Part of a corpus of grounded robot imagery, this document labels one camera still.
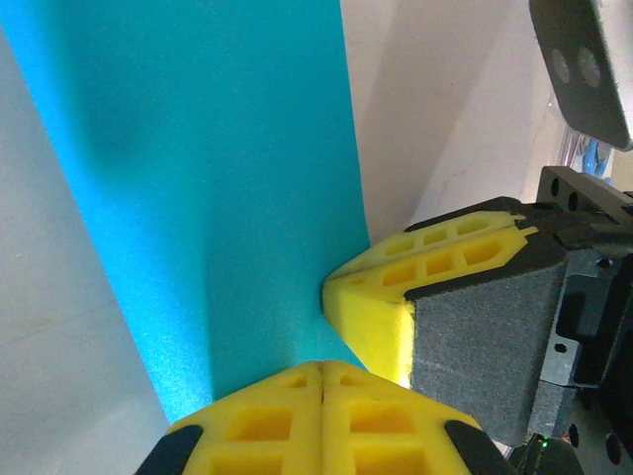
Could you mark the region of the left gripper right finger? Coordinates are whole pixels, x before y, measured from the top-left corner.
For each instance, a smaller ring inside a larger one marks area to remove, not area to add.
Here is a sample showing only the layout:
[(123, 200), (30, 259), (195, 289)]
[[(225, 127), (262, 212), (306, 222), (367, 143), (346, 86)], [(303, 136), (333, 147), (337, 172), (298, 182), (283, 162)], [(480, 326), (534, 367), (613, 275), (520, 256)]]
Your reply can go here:
[(322, 365), (324, 474), (512, 474), (469, 415), (351, 364)]

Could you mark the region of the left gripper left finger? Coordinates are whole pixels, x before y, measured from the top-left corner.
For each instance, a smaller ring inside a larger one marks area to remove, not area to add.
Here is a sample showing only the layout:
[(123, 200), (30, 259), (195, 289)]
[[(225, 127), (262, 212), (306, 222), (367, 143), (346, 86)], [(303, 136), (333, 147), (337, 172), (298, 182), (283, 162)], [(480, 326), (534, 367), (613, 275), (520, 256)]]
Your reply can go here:
[(138, 474), (319, 474), (322, 365), (304, 363), (174, 423)]

